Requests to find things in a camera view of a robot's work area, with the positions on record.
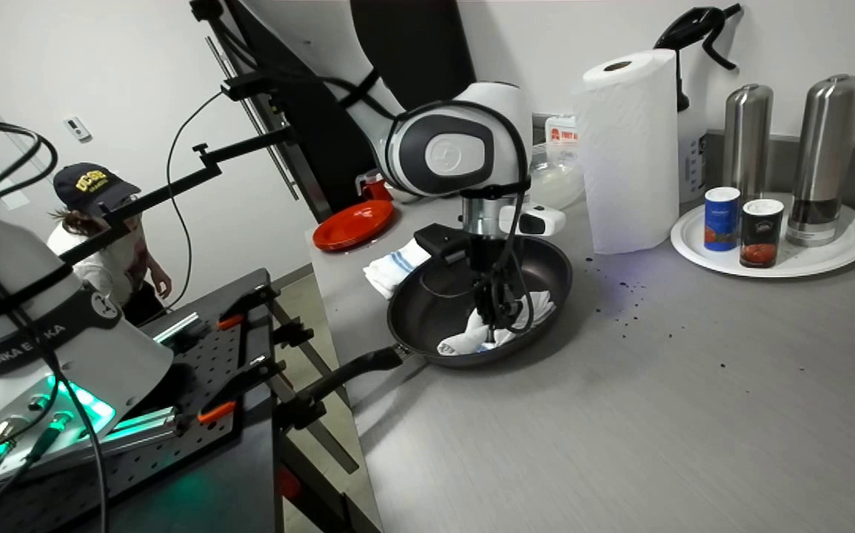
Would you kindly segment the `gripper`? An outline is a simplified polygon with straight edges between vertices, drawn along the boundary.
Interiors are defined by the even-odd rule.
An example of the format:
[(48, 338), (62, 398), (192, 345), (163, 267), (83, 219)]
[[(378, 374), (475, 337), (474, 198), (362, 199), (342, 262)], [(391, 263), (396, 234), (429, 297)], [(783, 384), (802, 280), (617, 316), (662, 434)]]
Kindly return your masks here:
[(518, 288), (518, 270), (513, 252), (518, 238), (494, 238), (470, 235), (470, 270), (475, 291), (475, 304), (481, 323), (489, 331), (496, 330), (500, 310), (497, 286), (502, 284), (502, 325), (515, 334), (524, 334), (531, 327), (531, 295), (526, 288)]

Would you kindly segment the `white and blue towel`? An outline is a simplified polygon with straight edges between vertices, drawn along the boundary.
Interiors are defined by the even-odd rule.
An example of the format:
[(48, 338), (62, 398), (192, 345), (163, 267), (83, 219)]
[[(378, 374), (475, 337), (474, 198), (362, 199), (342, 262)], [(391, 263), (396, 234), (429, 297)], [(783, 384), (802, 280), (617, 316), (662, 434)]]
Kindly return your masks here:
[(476, 309), (472, 310), (465, 329), (455, 336), (444, 338), (437, 345), (437, 353), (440, 355), (472, 355), (500, 348), (516, 340), (521, 336), (532, 333), (557, 309), (553, 303), (551, 293), (548, 290), (529, 293), (532, 298), (532, 323), (529, 324), (529, 311), (523, 308), (511, 328), (498, 328), (490, 330), (487, 321), (479, 315)]

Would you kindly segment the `black frying pan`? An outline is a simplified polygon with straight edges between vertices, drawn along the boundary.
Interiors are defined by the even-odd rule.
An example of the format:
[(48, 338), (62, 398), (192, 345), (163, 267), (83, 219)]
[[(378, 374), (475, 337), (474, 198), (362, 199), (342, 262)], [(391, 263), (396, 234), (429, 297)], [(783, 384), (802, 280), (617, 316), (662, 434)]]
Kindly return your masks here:
[(400, 367), (367, 372), (346, 385), (360, 438), (373, 441), (396, 429), (430, 435), (467, 435), (492, 423), (504, 426), (531, 405), (532, 395), (557, 377), (546, 361), (572, 344), (594, 301), (583, 264), (574, 263), (569, 293), (555, 295), (557, 310), (542, 330), (524, 338), (509, 355), (442, 358), (437, 344), (461, 333), (475, 309), (468, 293), (472, 271), (464, 261), (438, 264), (428, 274), (408, 277), (408, 294), (387, 300), (363, 276), (363, 267), (393, 252), (399, 240), (384, 238), (353, 252), (328, 253), (312, 247), (309, 256), (337, 360), (394, 345), (389, 318), (398, 312), (401, 336), (412, 353)]

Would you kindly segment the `white towel with blue stripes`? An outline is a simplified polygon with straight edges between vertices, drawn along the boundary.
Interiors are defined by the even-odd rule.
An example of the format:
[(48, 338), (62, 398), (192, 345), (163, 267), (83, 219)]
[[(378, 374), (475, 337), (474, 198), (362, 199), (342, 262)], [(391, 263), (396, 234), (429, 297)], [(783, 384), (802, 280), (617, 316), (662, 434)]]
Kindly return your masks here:
[(430, 258), (431, 254), (418, 245), (415, 239), (412, 239), (406, 246), (363, 267), (363, 276), (371, 284), (373, 290), (382, 295), (384, 299), (389, 300), (397, 287)]

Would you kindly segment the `paper towel roll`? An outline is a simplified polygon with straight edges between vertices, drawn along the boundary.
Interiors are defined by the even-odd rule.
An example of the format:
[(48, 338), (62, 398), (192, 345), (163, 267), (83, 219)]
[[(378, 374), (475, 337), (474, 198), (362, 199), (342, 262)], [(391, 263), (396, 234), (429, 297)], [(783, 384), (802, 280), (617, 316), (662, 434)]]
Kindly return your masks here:
[(596, 253), (664, 242), (679, 216), (677, 54), (647, 50), (586, 71), (574, 119)]

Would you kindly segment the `red plate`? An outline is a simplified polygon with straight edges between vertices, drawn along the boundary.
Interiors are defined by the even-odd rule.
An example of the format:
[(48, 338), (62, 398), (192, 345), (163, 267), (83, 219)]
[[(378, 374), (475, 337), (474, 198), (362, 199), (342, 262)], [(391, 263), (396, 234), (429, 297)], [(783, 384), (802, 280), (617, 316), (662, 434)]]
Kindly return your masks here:
[(387, 230), (395, 216), (394, 204), (369, 200), (330, 216), (316, 227), (312, 245), (322, 252), (341, 252), (363, 245)]

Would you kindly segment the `red cup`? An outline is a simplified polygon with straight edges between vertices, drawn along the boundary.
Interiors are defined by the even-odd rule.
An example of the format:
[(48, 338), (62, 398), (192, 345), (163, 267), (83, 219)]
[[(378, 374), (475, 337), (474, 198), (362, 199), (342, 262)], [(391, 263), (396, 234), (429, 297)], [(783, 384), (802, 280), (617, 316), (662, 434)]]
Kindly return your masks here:
[(386, 186), (383, 176), (377, 170), (357, 175), (354, 180), (356, 192), (366, 201), (393, 202), (393, 197)]

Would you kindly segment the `white and red box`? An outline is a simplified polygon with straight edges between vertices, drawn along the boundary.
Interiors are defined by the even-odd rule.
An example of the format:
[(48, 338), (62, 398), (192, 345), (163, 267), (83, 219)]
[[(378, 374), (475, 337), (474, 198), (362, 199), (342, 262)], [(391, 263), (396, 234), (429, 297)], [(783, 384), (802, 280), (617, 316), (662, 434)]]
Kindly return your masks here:
[(577, 143), (576, 119), (572, 115), (549, 115), (543, 122), (543, 134), (549, 143)]

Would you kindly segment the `blue spice shaker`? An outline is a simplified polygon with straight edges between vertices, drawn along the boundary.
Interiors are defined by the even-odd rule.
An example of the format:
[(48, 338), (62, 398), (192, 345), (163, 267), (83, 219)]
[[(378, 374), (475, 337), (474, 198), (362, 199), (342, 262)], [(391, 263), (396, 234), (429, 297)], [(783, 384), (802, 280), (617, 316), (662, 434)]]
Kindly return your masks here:
[(729, 252), (737, 247), (741, 192), (735, 187), (715, 187), (705, 193), (704, 247)]

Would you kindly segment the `spray bottle with black trigger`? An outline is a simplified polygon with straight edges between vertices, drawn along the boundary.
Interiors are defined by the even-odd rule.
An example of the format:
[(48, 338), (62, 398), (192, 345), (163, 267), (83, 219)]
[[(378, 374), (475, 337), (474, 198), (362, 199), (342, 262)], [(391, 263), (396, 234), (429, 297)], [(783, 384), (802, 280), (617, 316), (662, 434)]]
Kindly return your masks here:
[(715, 44), (725, 29), (726, 23), (742, 14), (739, 3), (725, 9), (715, 6), (692, 7), (673, 20), (654, 43), (654, 50), (670, 50), (675, 58), (675, 106), (677, 106), (677, 149), (679, 203), (697, 200), (705, 191), (705, 136), (707, 128), (703, 122), (701, 106), (691, 104), (683, 87), (681, 51), (691, 45), (700, 44), (701, 50), (718, 67), (733, 72), (736, 63), (716, 50)]

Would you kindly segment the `black panel with silver bar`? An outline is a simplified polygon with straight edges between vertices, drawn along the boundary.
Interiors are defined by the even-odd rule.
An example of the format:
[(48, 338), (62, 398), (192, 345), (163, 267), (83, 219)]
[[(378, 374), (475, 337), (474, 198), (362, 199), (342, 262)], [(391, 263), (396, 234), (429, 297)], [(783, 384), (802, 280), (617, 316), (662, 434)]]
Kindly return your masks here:
[[(455, 0), (202, 0), (231, 64), (272, 70), (255, 95), (269, 127), (291, 125), (281, 158), (318, 220), (360, 201), (354, 179), (376, 163), (369, 141), (340, 104), (343, 89), (378, 74), (391, 114), (447, 100), (477, 78)], [(315, 80), (308, 75), (315, 74)]]

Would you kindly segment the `dark spice shaker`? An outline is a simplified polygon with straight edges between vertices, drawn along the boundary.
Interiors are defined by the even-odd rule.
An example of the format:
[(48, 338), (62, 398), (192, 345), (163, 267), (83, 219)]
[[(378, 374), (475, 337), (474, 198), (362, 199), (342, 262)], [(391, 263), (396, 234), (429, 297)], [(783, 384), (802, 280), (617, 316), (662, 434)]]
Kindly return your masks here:
[(748, 269), (775, 267), (779, 239), (785, 225), (785, 204), (771, 198), (758, 198), (742, 206), (739, 234), (739, 263)]

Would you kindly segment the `white round plate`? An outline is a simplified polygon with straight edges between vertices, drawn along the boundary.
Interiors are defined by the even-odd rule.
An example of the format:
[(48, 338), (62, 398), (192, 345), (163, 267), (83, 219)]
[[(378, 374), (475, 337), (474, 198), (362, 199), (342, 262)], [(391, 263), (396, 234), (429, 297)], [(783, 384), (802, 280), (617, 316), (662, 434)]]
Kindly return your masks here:
[(834, 227), (834, 240), (820, 247), (803, 247), (787, 241), (786, 227), (791, 195), (774, 192), (768, 196), (785, 206), (779, 226), (777, 262), (769, 269), (740, 263), (740, 246), (725, 252), (705, 247), (705, 206), (689, 210), (671, 228), (671, 243), (686, 260), (725, 275), (745, 278), (800, 278), (821, 275), (855, 262), (855, 209), (843, 206)]

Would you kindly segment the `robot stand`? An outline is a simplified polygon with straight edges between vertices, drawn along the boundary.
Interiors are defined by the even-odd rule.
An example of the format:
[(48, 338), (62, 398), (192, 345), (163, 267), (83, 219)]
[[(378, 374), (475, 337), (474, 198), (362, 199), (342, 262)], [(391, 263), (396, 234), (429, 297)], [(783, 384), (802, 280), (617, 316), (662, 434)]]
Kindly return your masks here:
[[(207, 334), (175, 357), (186, 379), (175, 401), (188, 415), (213, 398), (232, 371), (271, 355), (266, 300), (250, 308), (243, 324), (216, 328), (218, 314), (266, 284), (268, 271), (254, 270), (142, 327), (154, 336), (191, 314), (205, 323)], [(190, 420), (128, 452), (107, 452), (109, 533), (274, 533), (284, 529), (286, 496), (326, 533), (382, 533), (298, 448), (294, 432), (276, 428), (275, 402), (258, 386), (220, 420)], [(92, 461), (51, 475), (36, 470), (0, 500), (0, 533), (100, 533), (98, 496)]]

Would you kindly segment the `large steel grinder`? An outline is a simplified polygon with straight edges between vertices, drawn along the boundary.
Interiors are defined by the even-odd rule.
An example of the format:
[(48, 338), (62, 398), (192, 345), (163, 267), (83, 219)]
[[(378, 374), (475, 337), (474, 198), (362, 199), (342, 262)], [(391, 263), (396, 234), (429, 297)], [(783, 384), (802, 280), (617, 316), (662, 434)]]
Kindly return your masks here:
[(817, 81), (804, 102), (792, 202), (785, 238), (820, 247), (836, 239), (855, 143), (855, 76)]

